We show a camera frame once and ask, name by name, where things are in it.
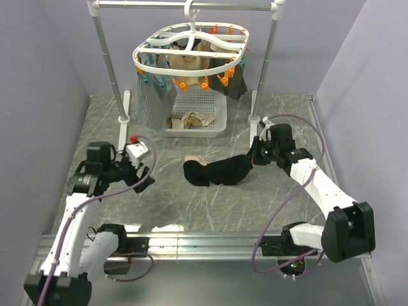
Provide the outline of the black underwear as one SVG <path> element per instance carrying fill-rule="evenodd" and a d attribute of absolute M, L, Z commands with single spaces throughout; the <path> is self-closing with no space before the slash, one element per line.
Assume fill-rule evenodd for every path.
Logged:
<path fill-rule="evenodd" d="M 199 187 L 209 187 L 211 184 L 235 186 L 246 178 L 252 169 L 253 165 L 241 154 L 211 163 L 202 156 L 188 155 L 183 164 L 186 180 Z"/>

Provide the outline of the white clip hanger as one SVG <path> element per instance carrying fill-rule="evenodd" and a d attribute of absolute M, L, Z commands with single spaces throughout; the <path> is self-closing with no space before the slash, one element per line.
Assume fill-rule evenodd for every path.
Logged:
<path fill-rule="evenodd" d="M 184 3 L 185 24 L 160 29 L 133 51 L 137 77 L 162 88 L 203 91 L 240 85 L 249 32 L 240 25 L 199 22 L 193 1 Z"/>

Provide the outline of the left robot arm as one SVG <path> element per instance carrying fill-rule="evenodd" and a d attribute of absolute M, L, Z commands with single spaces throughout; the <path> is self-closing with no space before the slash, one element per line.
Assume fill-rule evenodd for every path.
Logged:
<path fill-rule="evenodd" d="M 133 137 L 121 150 L 108 142 L 91 142 L 86 158 L 68 181 L 66 206 L 54 242 L 38 271 L 27 275 L 24 291 L 33 305 L 87 305 L 92 283 L 105 274 L 108 258 L 148 258 L 148 242 L 136 248 L 121 224 L 104 224 L 84 247 L 91 219 L 101 200 L 109 197 L 110 184 L 124 182 L 141 193 L 155 180 L 152 168 L 142 163 L 155 152 L 152 141 Z"/>

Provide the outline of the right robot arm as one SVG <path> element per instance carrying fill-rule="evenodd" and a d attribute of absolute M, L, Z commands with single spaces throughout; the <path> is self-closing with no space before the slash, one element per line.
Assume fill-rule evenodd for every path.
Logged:
<path fill-rule="evenodd" d="M 255 165 L 275 163 L 303 187 L 324 215 L 322 226 L 303 221 L 284 226 L 274 249 L 290 255 L 316 249 L 334 263 L 375 249 L 372 207 L 342 191 L 308 150 L 296 148 L 289 124 L 266 121 L 260 136 L 253 140 L 251 161 Z"/>

